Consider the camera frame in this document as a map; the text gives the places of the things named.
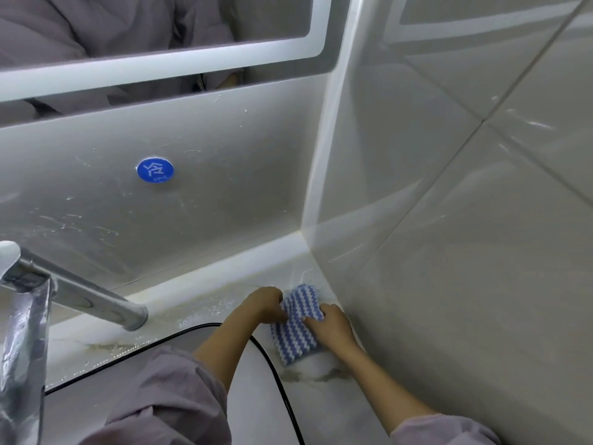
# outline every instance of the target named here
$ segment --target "faucet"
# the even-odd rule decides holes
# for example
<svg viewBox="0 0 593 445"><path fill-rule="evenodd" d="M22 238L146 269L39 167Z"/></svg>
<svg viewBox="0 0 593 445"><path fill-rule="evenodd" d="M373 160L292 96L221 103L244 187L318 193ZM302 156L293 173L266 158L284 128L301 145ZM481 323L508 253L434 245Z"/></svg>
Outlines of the faucet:
<svg viewBox="0 0 593 445"><path fill-rule="evenodd" d="M0 241L0 285L14 291L0 374L0 444L41 441L51 302L140 328L146 307L87 281L11 241Z"/></svg>

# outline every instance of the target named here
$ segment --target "cold water sign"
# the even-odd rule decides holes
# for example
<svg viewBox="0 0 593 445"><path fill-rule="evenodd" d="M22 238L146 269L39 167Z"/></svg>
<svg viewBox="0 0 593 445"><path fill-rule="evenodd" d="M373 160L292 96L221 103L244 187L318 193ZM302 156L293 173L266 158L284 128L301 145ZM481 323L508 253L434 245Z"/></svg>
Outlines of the cold water sign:
<svg viewBox="0 0 593 445"><path fill-rule="evenodd" d="M136 167L138 176L149 183L164 183L173 177L173 164L165 158L146 158Z"/></svg>

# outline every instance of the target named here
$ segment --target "person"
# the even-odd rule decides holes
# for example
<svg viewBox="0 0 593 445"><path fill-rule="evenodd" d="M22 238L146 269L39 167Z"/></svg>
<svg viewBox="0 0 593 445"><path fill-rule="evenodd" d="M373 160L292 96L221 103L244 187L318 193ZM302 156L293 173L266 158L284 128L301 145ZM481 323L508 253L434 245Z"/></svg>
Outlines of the person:
<svg viewBox="0 0 593 445"><path fill-rule="evenodd" d="M282 292L251 293L193 353L160 348L122 394L104 427L80 445L223 445L231 443L226 394L249 337L260 323L284 322ZM335 304L325 319L304 319L360 385L393 445L500 445L476 421L436 413L395 382L359 346Z"/></svg>
<svg viewBox="0 0 593 445"><path fill-rule="evenodd" d="M0 70L233 42L219 0L0 1ZM233 87L241 72L224 70L13 101L0 107L0 125Z"/></svg>

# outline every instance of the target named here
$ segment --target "sink basin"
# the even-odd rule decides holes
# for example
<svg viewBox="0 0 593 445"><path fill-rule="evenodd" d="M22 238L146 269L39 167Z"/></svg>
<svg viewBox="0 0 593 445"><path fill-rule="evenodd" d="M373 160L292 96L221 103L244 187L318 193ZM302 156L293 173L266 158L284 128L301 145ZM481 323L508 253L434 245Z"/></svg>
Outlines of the sink basin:
<svg viewBox="0 0 593 445"><path fill-rule="evenodd" d="M218 324L209 323L150 344L57 386L45 398L43 445L75 445L100 428L128 381L165 344L192 352ZM233 445L303 444L282 383L263 348L252 339L241 357L228 396Z"/></svg>

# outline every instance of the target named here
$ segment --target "striped cloth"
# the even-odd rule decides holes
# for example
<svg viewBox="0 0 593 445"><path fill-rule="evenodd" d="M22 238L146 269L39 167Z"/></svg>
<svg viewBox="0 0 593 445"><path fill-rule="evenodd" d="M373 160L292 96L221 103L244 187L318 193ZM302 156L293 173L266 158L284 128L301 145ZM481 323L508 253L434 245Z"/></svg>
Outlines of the striped cloth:
<svg viewBox="0 0 593 445"><path fill-rule="evenodd" d="M323 320L324 316L319 309L315 287L308 284L295 287L284 297L280 306L288 314L288 321L272 324L271 338L278 348L282 363L289 366L320 347L301 318Z"/></svg>

